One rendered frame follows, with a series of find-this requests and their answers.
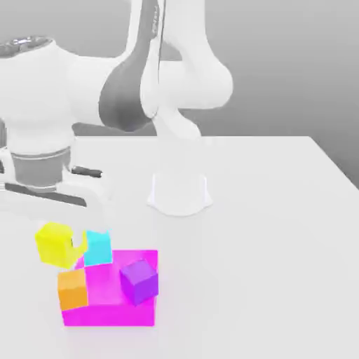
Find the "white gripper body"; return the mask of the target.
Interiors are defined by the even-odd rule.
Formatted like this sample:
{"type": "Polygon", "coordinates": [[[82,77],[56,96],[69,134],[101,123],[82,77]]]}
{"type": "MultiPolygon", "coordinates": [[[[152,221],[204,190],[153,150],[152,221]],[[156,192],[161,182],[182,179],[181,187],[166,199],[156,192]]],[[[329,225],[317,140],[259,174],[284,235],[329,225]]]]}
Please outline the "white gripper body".
{"type": "Polygon", "coordinates": [[[0,212],[75,226],[105,225],[105,191],[97,179],[66,179],[54,191],[34,192],[17,183],[0,182],[0,212]]]}

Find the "large magenta box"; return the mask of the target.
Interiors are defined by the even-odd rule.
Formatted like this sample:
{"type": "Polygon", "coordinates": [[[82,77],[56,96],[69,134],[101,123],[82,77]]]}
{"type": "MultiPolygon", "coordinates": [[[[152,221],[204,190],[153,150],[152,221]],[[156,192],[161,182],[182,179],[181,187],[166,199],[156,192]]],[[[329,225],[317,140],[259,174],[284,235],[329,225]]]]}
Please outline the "large magenta box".
{"type": "Polygon", "coordinates": [[[62,311],[66,326],[147,326],[155,323],[156,297],[135,306],[121,289],[120,268],[140,259],[147,260],[158,273],[157,250],[113,250],[113,262],[85,266],[80,258],[74,269],[84,269],[88,305],[62,311]]]}

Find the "small cyan cube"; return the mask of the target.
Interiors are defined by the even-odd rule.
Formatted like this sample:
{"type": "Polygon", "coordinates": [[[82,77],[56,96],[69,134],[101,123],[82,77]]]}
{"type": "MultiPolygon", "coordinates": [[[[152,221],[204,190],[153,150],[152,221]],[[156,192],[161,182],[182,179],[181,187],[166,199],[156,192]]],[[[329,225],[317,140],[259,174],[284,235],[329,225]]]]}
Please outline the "small cyan cube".
{"type": "Polygon", "coordinates": [[[112,263],[111,238],[109,232],[86,231],[87,250],[84,253],[85,266],[112,263]]]}

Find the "small purple cube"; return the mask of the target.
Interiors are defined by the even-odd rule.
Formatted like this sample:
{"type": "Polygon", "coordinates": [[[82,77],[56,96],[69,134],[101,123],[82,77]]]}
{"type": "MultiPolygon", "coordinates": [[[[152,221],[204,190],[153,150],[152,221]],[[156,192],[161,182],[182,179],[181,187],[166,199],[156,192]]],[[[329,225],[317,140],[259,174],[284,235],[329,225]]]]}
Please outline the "small purple cube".
{"type": "Polygon", "coordinates": [[[119,275],[122,292],[135,306],[159,293],[158,273],[145,259],[120,268],[119,275]]]}

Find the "small orange cube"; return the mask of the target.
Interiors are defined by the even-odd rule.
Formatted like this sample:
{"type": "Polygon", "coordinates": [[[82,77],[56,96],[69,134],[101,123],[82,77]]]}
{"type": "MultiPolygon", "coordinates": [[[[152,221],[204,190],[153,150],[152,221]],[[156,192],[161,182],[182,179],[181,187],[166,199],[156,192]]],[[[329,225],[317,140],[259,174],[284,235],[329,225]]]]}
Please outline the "small orange cube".
{"type": "Polygon", "coordinates": [[[88,305],[84,269],[61,272],[57,275],[57,293],[62,311],[88,305]]]}

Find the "small yellow cube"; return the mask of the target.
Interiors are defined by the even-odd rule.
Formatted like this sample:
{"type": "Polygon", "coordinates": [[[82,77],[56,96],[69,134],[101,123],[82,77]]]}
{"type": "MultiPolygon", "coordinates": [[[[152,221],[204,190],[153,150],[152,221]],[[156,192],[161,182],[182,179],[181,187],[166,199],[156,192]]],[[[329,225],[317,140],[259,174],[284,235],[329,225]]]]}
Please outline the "small yellow cube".
{"type": "Polygon", "coordinates": [[[34,236],[41,261],[63,269],[71,269],[88,249],[85,231],[78,247],[74,247],[73,235],[72,228],[66,224],[44,224],[34,236]]]}

